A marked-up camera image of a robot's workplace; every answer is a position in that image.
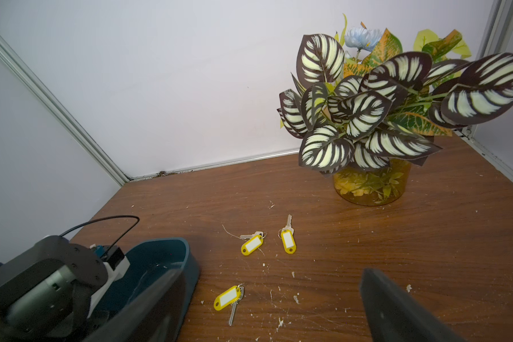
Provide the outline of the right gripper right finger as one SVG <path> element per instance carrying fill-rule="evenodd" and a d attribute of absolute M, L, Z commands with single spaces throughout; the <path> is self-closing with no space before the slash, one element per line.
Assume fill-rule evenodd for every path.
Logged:
<path fill-rule="evenodd" d="M 463 341 L 378 269 L 364 269 L 359 286 L 374 341 Z"/>

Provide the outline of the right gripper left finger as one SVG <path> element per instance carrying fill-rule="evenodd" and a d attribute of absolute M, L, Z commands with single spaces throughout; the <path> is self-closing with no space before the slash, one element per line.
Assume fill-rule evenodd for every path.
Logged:
<path fill-rule="evenodd" d="M 185 295 L 183 271 L 170 270 L 85 340 L 176 341 Z"/>

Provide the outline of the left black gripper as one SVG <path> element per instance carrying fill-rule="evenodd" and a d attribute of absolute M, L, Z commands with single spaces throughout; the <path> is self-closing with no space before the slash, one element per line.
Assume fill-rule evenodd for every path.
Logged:
<path fill-rule="evenodd" d="M 65 338 L 86 322 L 91 297 L 107 281 L 91 249 L 45 237 L 0 265 L 0 330 L 21 341 Z"/>

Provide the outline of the teal plastic storage box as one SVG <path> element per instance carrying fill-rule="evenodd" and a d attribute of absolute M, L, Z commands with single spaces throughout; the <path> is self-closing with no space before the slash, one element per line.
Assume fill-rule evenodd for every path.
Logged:
<path fill-rule="evenodd" d="M 131 265 L 96 307 L 108 320 L 86 341 L 176 341 L 200 275 L 187 240 L 154 239 L 126 254 Z"/>

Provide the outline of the yellow tag key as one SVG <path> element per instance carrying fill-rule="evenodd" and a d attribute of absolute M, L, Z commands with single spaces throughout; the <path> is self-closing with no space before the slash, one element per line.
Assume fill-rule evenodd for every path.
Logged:
<path fill-rule="evenodd" d="M 241 235 L 239 238 L 245 241 L 241 247 L 242 254 L 249 256 L 258 250 L 263 245 L 265 236 L 266 234 L 261 231 L 256 231 L 252 235 Z"/>
<path fill-rule="evenodd" d="M 237 312 L 237 307 L 239 306 L 239 302 L 245 296 L 245 285 L 238 284 L 226 290 L 221 295 L 215 298 L 213 308 L 215 311 L 219 312 L 223 309 L 226 309 L 228 306 L 231 306 L 231 314 L 228 321 L 228 326 L 232 326 L 235 320 L 235 314 Z"/>
<path fill-rule="evenodd" d="M 292 215 L 288 215 L 286 225 L 278 232 L 278 236 L 282 240 L 285 252 L 293 255 L 296 252 L 296 242 L 294 239 L 294 229 L 292 227 Z"/>

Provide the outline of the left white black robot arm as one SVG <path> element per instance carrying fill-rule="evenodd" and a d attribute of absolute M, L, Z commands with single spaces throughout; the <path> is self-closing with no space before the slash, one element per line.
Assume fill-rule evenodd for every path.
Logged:
<path fill-rule="evenodd" d="M 0 266 L 0 319 L 21 340 L 60 339 L 84 325 L 91 297 L 108 281 L 99 256 L 48 236 Z"/>

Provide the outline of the artificial potted plant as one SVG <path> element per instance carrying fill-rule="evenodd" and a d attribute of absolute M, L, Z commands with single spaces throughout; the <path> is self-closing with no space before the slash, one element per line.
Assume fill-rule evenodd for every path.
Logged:
<path fill-rule="evenodd" d="M 436 137 L 513 107 L 513 54 L 470 57 L 459 31 L 420 33 L 411 51 L 388 30 L 304 36 L 278 108 L 301 142 L 299 165 L 332 177 L 353 204 L 398 200 L 410 169 L 440 151 Z"/>

